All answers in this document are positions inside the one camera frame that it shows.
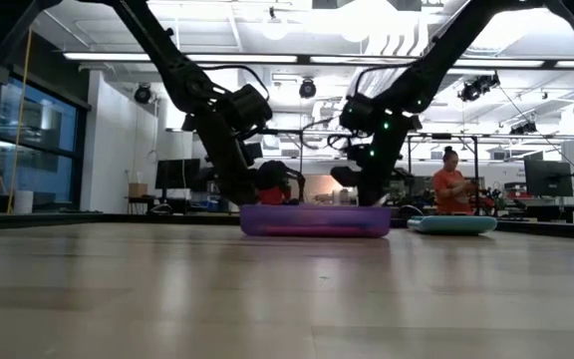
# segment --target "wooden floor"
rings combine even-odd
[[[1,230],[0,358],[574,359],[574,240]]]

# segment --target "ceiling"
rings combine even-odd
[[[186,53],[419,55],[425,50],[427,39],[439,34],[440,27],[464,2],[445,1],[443,8],[432,13],[396,12],[386,0],[354,0],[339,10],[312,10],[311,1],[300,0],[289,3],[150,0],[149,4],[161,25],[175,30],[172,40]],[[276,20],[270,20],[270,5],[275,7]],[[114,10],[104,5],[64,0],[41,14],[34,29],[63,51],[142,51]],[[369,33],[360,30],[350,33],[348,29],[369,29]],[[547,11],[505,13],[493,19],[465,55],[574,58],[574,32],[566,22]],[[153,65],[144,64],[92,67],[106,71],[109,78],[128,91],[144,76],[155,73]],[[316,102],[341,101],[360,71],[355,67],[321,66],[254,66],[253,69],[270,87],[273,95],[270,105],[275,112],[304,114],[311,114]],[[282,74],[314,78],[318,87],[316,98],[300,99],[297,83],[278,85],[273,79]],[[361,86],[361,91],[374,95],[397,75],[394,71],[373,72],[365,77],[366,90]],[[439,124],[458,127],[462,123],[469,129],[489,124],[510,125],[519,111],[535,113],[538,121],[554,123],[560,117],[559,110],[574,101],[574,72],[504,70],[498,75],[504,92],[495,89],[477,102],[467,104],[458,100],[456,94],[463,82],[475,75],[447,76],[432,106],[424,113],[426,127],[437,128]]]

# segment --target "rope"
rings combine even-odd
[[[28,43],[26,44],[26,59],[24,64],[24,78],[21,83],[21,103],[19,104],[19,117],[17,119],[17,139],[15,140],[15,155],[10,177],[10,194],[8,195],[8,214],[12,213],[12,196],[15,192],[15,177],[17,175],[17,160],[19,157],[19,138],[21,136],[21,121],[24,113],[24,99],[26,98],[26,80],[28,80],[28,64],[30,63],[30,46],[32,44],[32,29],[28,30]]]

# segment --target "wall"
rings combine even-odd
[[[86,125],[81,208],[125,213],[128,180],[147,183],[153,192],[158,119],[104,81],[90,74],[88,94],[93,109]]]
[[[158,129],[156,151],[159,160],[191,159],[192,134],[167,132],[165,129],[178,129],[185,121],[185,113],[179,111],[170,100],[158,101]]]

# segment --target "cardboard box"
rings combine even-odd
[[[129,183],[128,184],[128,196],[130,197],[142,197],[147,195],[147,183]]]

